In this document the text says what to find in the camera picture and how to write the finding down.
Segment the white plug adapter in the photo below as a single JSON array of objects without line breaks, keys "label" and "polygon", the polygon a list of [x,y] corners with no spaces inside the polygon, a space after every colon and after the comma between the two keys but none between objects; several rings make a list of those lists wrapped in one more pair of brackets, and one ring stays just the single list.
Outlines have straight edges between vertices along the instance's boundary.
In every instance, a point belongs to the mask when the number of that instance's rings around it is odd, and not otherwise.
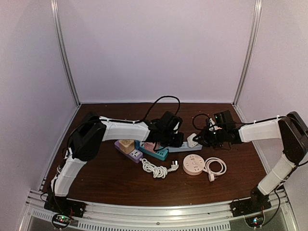
[{"label": "white plug adapter", "polygon": [[199,143],[197,141],[194,140],[194,138],[197,137],[196,133],[191,134],[190,136],[187,137],[187,145],[189,148],[193,148],[197,145],[199,145]]}]

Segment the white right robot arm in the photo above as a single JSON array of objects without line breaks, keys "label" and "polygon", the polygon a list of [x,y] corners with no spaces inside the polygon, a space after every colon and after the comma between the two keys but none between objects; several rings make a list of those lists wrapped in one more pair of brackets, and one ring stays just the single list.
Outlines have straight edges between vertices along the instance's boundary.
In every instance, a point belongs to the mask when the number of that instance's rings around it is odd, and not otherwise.
[{"label": "white right robot arm", "polygon": [[235,122],[229,110],[206,119],[193,141],[205,147],[218,148],[224,143],[242,144],[259,140],[280,139],[282,156],[272,170],[251,191],[247,209],[257,212],[265,205],[265,198],[282,185],[300,166],[308,152],[308,127],[297,112],[251,123]]}]

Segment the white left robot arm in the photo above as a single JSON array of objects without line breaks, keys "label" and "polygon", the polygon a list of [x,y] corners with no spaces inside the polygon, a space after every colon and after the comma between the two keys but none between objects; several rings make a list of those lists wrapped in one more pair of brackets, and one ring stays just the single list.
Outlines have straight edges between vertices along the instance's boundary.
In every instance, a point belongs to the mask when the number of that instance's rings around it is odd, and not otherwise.
[{"label": "white left robot arm", "polygon": [[68,139],[63,162],[57,167],[47,192],[50,205],[59,214],[69,210],[69,189],[82,167],[93,160],[101,143],[109,140],[134,140],[159,143],[165,147],[181,147],[184,134],[179,131],[182,118],[170,111],[153,120],[120,120],[88,113]]}]

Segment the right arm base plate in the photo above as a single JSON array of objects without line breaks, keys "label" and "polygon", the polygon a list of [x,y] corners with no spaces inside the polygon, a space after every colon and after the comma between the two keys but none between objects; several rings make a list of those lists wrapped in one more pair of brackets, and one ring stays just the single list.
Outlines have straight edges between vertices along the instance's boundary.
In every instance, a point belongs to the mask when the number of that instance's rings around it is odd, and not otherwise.
[{"label": "right arm base plate", "polygon": [[269,195],[264,195],[259,189],[254,188],[250,192],[250,197],[246,199],[233,199],[229,203],[234,217],[249,215],[261,212],[262,209],[271,208]]}]

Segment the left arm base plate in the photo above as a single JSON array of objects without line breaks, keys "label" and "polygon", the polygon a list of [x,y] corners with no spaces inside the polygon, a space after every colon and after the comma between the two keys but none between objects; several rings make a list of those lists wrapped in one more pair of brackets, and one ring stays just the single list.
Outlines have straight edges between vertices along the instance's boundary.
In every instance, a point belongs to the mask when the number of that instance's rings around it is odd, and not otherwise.
[{"label": "left arm base plate", "polygon": [[46,210],[64,214],[68,217],[83,218],[86,204],[84,202],[69,200],[66,197],[54,196],[48,192],[47,202],[44,204]]}]

